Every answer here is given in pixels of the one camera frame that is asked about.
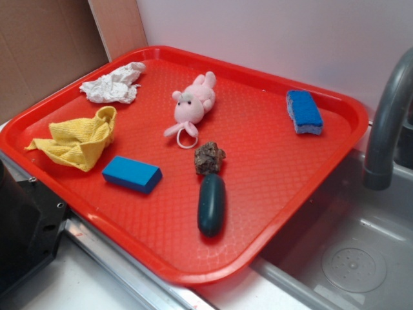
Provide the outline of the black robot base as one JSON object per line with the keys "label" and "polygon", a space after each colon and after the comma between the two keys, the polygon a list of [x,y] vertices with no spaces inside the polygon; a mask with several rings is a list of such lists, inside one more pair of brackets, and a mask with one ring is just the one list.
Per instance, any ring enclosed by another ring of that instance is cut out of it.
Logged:
{"label": "black robot base", "polygon": [[52,262],[67,203],[36,179],[17,181],[1,163],[1,296]]}

